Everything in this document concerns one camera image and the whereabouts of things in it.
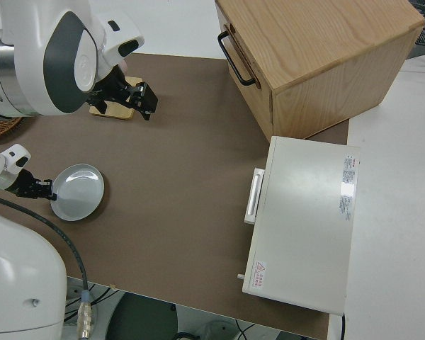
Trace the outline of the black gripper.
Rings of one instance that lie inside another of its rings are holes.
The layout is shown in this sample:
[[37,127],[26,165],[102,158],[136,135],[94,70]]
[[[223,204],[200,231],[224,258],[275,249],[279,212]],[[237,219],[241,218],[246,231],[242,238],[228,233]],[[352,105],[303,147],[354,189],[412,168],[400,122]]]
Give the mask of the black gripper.
[[157,109],[158,98],[145,81],[129,86],[120,67],[114,67],[95,84],[86,102],[100,114],[106,113],[106,102],[118,103],[138,111],[144,120],[149,120]]
[[18,197],[45,198],[51,201],[57,200],[57,194],[53,192],[38,192],[38,186],[52,188],[52,179],[36,179],[28,170],[22,169],[16,180],[8,187],[8,191]]

